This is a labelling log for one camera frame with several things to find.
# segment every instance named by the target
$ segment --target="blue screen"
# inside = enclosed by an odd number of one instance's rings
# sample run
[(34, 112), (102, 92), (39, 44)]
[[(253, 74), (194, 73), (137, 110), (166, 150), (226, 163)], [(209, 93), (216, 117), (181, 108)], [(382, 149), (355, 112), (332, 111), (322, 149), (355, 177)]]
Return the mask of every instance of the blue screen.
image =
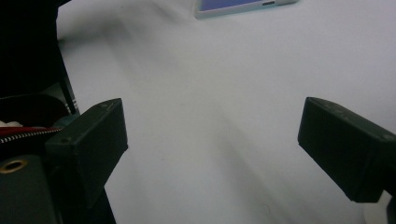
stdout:
[(201, 0), (201, 10), (206, 11), (224, 7), (235, 7), (256, 2), (262, 2), (262, 0)]

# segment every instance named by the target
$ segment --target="white surface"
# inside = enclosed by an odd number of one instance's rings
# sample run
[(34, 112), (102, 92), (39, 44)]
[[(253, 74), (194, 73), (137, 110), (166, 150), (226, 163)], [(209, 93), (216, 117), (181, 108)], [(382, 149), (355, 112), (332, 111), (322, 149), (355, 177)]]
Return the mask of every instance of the white surface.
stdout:
[(74, 0), (62, 51), (78, 105), (121, 97), (118, 224), (364, 223), (298, 146), (306, 96), (396, 133), (396, 2), (301, 0), (204, 21), (193, 0)]

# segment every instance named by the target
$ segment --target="smartphone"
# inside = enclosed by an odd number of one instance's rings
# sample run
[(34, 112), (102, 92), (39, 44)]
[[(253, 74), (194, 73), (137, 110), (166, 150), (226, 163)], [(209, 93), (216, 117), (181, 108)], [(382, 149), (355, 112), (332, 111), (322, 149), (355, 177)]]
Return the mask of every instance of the smartphone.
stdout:
[(295, 3), (298, 0), (197, 0), (195, 18), (203, 19), (262, 7), (275, 7)]

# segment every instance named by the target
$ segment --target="table surface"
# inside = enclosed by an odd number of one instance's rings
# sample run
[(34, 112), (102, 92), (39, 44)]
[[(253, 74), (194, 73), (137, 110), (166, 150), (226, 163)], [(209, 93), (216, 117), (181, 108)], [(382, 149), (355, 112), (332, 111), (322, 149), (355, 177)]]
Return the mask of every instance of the table surface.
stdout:
[(122, 98), (119, 224), (364, 223), (298, 146), (304, 99), (396, 133), (396, 2), (301, 0), (196, 20), (194, 0), (75, 0), (59, 39), (81, 112)]

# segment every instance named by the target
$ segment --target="metal grommet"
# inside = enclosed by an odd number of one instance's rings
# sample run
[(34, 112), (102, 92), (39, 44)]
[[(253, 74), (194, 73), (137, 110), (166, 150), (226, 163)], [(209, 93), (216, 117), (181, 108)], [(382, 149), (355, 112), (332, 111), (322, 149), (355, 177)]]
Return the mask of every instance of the metal grommet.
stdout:
[(19, 171), (26, 165), (27, 165), (27, 161), (24, 160), (9, 161), (8, 163), (0, 167), (0, 174), (6, 175), (6, 174), (14, 173), (16, 171)]

